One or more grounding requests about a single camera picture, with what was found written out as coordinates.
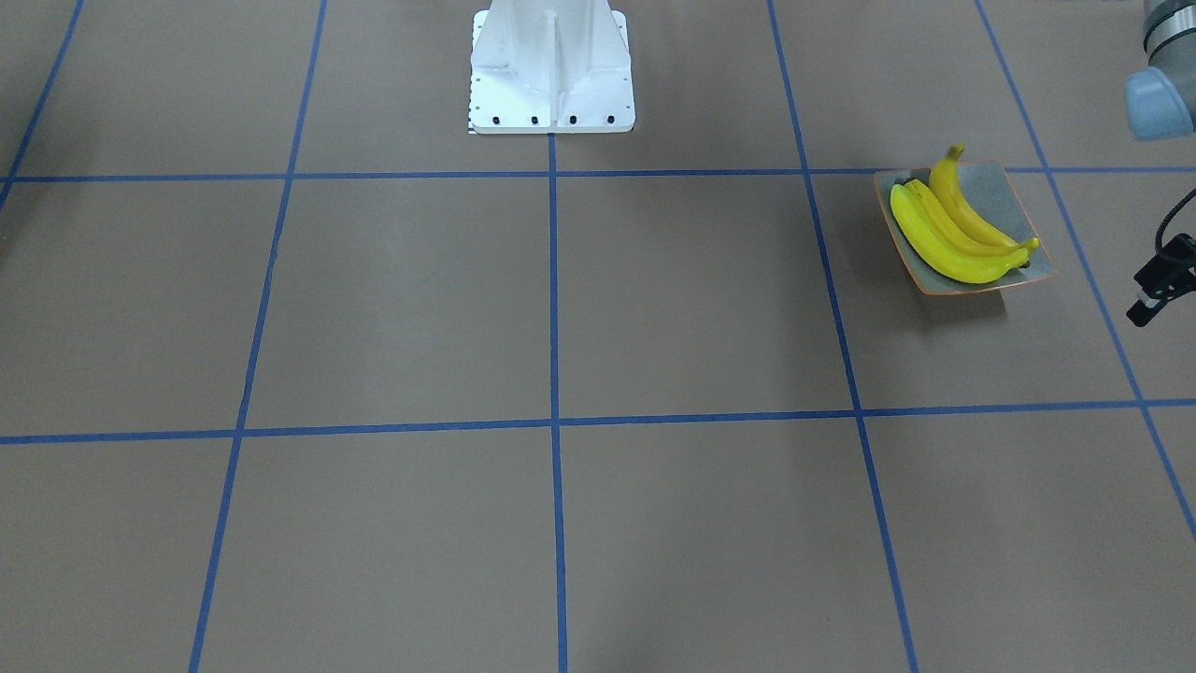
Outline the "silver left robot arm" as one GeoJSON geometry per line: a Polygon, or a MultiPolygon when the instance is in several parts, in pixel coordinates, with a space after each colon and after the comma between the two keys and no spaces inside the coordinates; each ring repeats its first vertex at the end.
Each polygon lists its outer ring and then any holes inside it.
{"type": "MultiPolygon", "coordinates": [[[[1195,4],[1145,1],[1145,69],[1127,77],[1125,111],[1131,136],[1158,141],[1192,136],[1195,129],[1195,4]]],[[[1188,233],[1170,233],[1179,214],[1192,206],[1192,189],[1172,206],[1155,230],[1151,259],[1133,274],[1139,295],[1125,316],[1145,328],[1168,304],[1192,294],[1195,243],[1188,233]]]]}

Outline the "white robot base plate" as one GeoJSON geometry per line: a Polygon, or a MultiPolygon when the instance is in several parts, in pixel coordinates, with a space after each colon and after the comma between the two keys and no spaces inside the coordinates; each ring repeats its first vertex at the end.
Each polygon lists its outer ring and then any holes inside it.
{"type": "Polygon", "coordinates": [[[606,1],[492,1],[471,26],[469,131],[635,128],[628,22],[606,1]]]}

